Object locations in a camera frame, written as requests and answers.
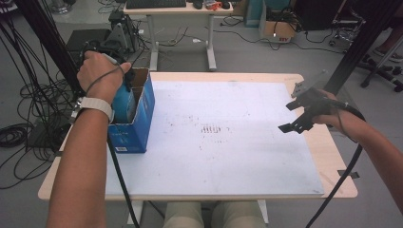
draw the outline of smartwatch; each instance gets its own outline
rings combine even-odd
[[[84,108],[92,108],[103,111],[107,115],[109,123],[112,123],[113,121],[114,111],[112,110],[112,107],[108,102],[98,98],[81,97],[77,99],[76,105],[74,106],[71,113],[71,117],[69,120],[71,124],[75,123],[80,114],[80,111]]]

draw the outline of chair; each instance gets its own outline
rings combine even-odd
[[[354,9],[355,7],[355,0],[347,1],[344,8],[348,8],[348,11],[351,16],[353,16],[353,20],[356,21],[355,23],[349,23],[346,27],[339,27],[337,28],[336,35],[329,41],[330,46],[334,46],[336,44],[336,40],[343,40],[349,43],[349,47],[358,35],[361,26],[365,23],[365,19],[360,16]],[[343,24],[342,18],[339,17],[336,21],[338,25]]]

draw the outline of table leg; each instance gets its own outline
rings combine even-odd
[[[143,212],[143,201],[131,201],[131,206],[133,207],[134,215],[136,216],[136,220],[140,224],[140,219],[142,218],[142,212]],[[130,214],[128,215],[127,219],[127,225],[133,225],[134,222],[131,219]]]
[[[258,204],[260,207],[261,214],[263,215],[264,223],[269,224],[269,217],[267,216],[266,200],[260,199],[258,200]]]
[[[208,41],[207,44],[207,59],[208,59],[208,67],[210,71],[216,71],[216,58],[214,57],[214,49],[213,49],[213,25],[214,25],[214,15],[208,15]]]
[[[158,64],[158,42],[155,41],[154,34],[154,21],[151,15],[147,15],[148,29],[150,30],[151,38],[151,59],[150,59],[150,70],[157,71]]]

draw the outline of person's arm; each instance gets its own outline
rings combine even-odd
[[[83,90],[116,66],[100,53],[87,51],[77,77]],[[124,72],[130,64],[121,65]],[[115,70],[87,93],[87,97],[112,103],[123,81]],[[47,227],[106,227],[107,115],[84,109],[71,128],[50,196]]]
[[[326,94],[335,99],[333,94]],[[313,122],[330,124],[362,145],[403,214],[403,154],[379,131],[350,112],[338,110],[333,115],[316,116]]]

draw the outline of white watch strap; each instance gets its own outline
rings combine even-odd
[[[107,115],[109,122],[112,123],[113,121],[112,107],[108,102],[102,99],[84,97],[81,102],[81,108],[93,108],[103,111]]]

